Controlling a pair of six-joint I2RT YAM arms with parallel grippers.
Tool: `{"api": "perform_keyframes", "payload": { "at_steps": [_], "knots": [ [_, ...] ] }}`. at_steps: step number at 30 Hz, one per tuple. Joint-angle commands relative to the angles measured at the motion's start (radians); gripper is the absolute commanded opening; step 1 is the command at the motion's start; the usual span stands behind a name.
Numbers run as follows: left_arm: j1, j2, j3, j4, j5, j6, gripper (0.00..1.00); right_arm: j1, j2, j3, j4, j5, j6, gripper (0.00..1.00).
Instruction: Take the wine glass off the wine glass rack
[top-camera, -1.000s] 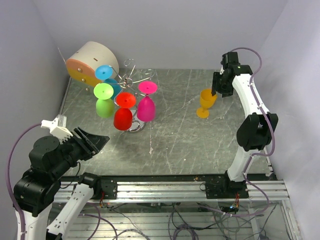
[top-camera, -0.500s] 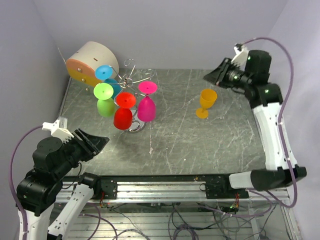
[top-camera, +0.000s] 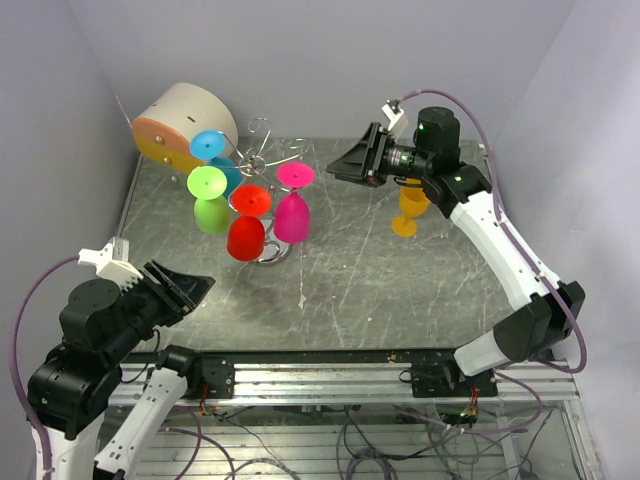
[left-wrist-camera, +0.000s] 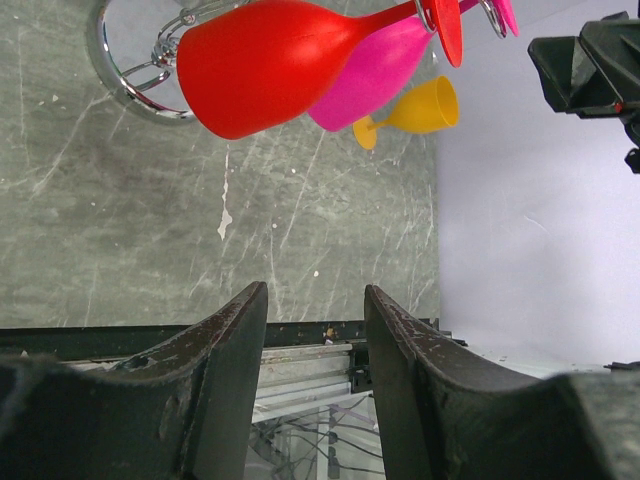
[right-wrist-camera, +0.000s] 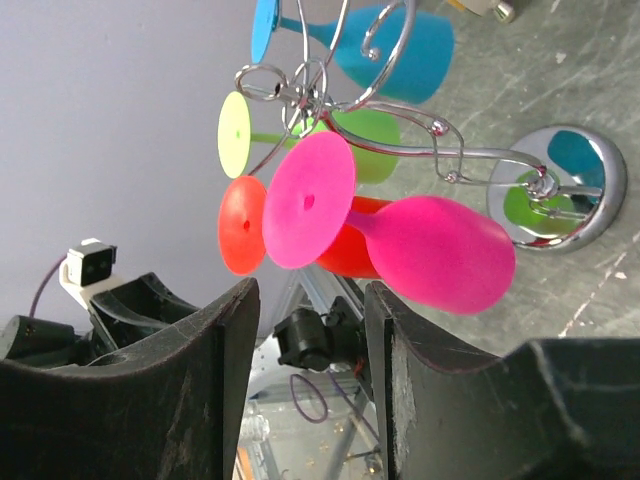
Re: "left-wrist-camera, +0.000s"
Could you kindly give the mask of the red plastic wine glass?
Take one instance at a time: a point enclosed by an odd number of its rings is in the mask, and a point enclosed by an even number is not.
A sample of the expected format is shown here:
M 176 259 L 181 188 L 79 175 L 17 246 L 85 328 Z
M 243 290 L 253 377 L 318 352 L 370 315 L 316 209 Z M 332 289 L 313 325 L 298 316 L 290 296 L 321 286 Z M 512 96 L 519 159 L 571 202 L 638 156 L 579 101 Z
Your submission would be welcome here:
M 415 14 L 434 25 L 450 63 L 460 66 L 456 1 L 406 1 L 360 17 L 307 1 L 254 1 L 182 35 L 180 89 L 204 127 L 227 140 L 241 139 L 306 112 L 364 39 Z

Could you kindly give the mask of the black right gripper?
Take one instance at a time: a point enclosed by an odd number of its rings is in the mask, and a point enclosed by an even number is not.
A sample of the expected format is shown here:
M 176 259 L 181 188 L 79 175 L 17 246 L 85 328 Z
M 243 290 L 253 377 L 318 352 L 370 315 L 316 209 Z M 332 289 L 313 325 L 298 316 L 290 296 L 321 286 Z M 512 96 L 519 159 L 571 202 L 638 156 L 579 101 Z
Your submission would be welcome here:
M 530 42 L 528 54 L 543 96 L 556 113 L 593 110 L 597 106 L 597 70 L 612 91 L 611 116 L 621 121 L 634 144 L 625 163 L 638 173 L 639 19 L 622 11 L 589 21 L 582 27 L 579 40 L 577 36 L 562 36 L 538 37 Z

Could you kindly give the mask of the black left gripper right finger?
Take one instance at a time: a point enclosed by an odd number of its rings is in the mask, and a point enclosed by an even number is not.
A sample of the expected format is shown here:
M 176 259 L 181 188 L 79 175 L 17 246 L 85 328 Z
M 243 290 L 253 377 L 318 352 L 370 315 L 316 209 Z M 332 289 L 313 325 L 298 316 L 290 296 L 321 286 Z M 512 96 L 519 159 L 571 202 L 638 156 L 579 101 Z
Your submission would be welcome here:
M 364 317 L 390 479 L 635 479 L 639 376 L 537 379 L 412 317 L 381 288 Z

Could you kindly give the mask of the orange plastic wine glass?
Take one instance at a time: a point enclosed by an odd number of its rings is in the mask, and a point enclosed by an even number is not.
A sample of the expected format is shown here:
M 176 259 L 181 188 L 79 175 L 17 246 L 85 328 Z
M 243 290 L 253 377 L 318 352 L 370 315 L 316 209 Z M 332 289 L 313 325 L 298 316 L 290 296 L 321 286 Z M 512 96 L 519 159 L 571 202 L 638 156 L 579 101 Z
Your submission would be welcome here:
M 365 150 L 377 143 L 377 131 L 394 127 L 410 134 L 429 134 L 455 127 L 460 118 L 458 97 L 448 77 L 439 76 L 406 92 L 388 117 L 375 122 L 369 115 L 352 125 L 354 137 Z

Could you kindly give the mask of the pink plastic wine glass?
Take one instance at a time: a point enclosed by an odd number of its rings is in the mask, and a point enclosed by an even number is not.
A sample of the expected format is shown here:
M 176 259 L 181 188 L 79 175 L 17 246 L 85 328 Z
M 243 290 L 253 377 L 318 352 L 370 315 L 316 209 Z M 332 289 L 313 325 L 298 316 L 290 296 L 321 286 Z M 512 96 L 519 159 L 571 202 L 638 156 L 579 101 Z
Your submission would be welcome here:
M 368 36 L 309 115 L 322 128 L 337 132 L 384 106 L 411 79 L 439 32 L 415 15 Z

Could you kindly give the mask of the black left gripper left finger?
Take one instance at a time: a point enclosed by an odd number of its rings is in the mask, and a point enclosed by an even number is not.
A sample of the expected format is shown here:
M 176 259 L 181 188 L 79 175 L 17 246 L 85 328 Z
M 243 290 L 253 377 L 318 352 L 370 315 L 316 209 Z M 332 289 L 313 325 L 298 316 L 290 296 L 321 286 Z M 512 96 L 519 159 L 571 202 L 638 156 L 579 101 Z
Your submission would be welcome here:
M 268 312 L 254 282 L 108 370 L 1 360 L 5 479 L 239 479 Z

